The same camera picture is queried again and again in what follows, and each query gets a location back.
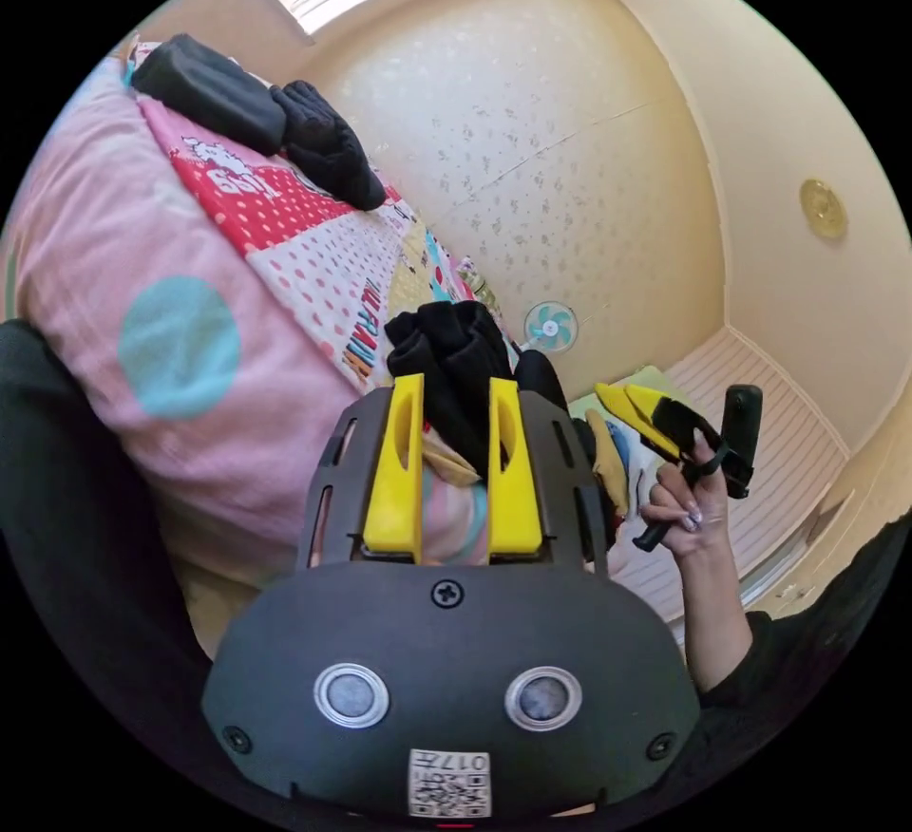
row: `hello kitty print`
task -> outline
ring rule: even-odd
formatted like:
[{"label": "hello kitty print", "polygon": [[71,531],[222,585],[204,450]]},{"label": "hello kitty print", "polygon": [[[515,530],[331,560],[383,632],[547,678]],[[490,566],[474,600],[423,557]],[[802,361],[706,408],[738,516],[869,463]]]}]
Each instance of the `hello kitty print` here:
[{"label": "hello kitty print", "polygon": [[384,325],[432,300],[472,299],[450,256],[396,190],[361,212],[144,95],[150,129],[186,188],[359,391],[390,384]]}]

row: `sticker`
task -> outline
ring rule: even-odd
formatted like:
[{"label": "sticker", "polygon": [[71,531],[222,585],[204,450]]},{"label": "sticker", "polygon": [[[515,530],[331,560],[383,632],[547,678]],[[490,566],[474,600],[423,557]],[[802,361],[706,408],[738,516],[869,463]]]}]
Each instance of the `sticker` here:
[{"label": "sticker", "polygon": [[412,750],[408,757],[408,814],[460,820],[489,817],[490,756]]}]

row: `black cloth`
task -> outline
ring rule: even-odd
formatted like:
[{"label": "black cloth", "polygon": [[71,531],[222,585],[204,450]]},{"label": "black cloth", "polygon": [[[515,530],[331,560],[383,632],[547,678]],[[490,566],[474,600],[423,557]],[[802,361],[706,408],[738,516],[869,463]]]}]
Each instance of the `black cloth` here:
[{"label": "black cloth", "polygon": [[477,300],[426,303],[385,327],[393,376],[425,377],[425,417],[441,439],[486,480],[490,437],[489,384],[512,379],[506,345]]},{"label": "black cloth", "polygon": [[[527,389],[537,392],[543,398],[546,398],[552,405],[559,407],[568,416],[570,414],[567,400],[563,394],[561,380],[555,372],[554,366],[540,350],[530,348],[529,350],[519,351],[520,359],[517,361],[516,369],[513,371],[513,378],[519,384],[520,389]],[[596,463],[596,434],[593,433],[592,427],[586,421],[580,418],[572,418],[571,423],[576,431],[579,444],[582,446],[583,454],[590,465]],[[605,524],[605,537],[610,550],[618,537],[618,530],[615,524],[615,514],[617,509],[608,496],[608,491],[601,481],[596,481],[598,489],[598,504],[601,507],[601,517]],[[591,561],[591,546],[586,545],[586,559]]]},{"label": "black cloth", "polygon": [[285,152],[305,177],[364,212],[386,201],[354,130],[313,85],[298,81],[269,91],[285,116]]},{"label": "black cloth", "polygon": [[[208,659],[149,492],[43,339],[18,322],[0,325],[0,435],[0,554],[108,711],[195,785],[267,823],[294,832],[362,828],[341,811],[255,787],[221,751],[200,712]],[[775,736],[857,640],[910,525],[912,511],[885,527],[806,611],[780,620],[750,614],[750,652],[701,697],[699,724],[681,755],[657,787],[600,811],[598,825],[621,829],[655,816]],[[17,665],[12,659],[8,670]],[[589,827],[585,819],[579,825]]]},{"label": "black cloth", "polygon": [[285,114],[266,85],[189,34],[159,44],[133,73],[131,84],[261,155],[274,155],[282,146]]},{"label": "black cloth", "polygon": [[556,405],[565,414],[570,410],[563,394],[561,380],[554,370],[554,365],[540,350],[530,348],[520,353],[516,362],[513,378],[519,384],[520,390],[536,392],[546,398],[552,405]]}]

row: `wall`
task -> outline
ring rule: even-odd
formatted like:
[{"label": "wall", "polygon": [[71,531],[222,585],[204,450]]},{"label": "wall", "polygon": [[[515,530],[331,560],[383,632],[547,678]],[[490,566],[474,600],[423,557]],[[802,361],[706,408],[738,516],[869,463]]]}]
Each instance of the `wall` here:
[{"label": "wall", "polygon": [[278,0],[169,0],[137,27],[146,41],[191,34],[280,85],[300,77],[312,43]]},{"label": "wall", "polygon": [[754,610],[788,616],[804,610],[851,562],[858,549],[912,505],[912,381],[871,441],[845,467],[823,502],[845,509],[807,555]]},{"label": "wall", "polygon": [[522,335],[569,304],[571,396],[682,358],[722,324],[707,159],[667,64],[617,0],[397,0],[307,65]]},{"label": "wall", "polygon": [[[728,317],[782,366],[849,450],[912,365],[912,246],[881,166],[804,56],[740,0],[621,0],[667,57],[703,134],[727,242]],[[828,182],[847,240],[806,226],[798,190]]]}]

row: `patterned wallpaper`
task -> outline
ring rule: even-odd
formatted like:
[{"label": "patterned wallpaper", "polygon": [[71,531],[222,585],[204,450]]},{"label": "patterned wallpaper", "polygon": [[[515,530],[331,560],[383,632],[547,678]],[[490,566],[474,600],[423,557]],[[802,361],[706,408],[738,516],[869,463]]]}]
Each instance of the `patterned wallpaper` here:
[{"label": "patterned wallpaper", "polygon": [[702,143],[653,42],[617,0],[412,0],[306,76],[508,327],[577,313],[570,396],[667,367],[723,320]]}]

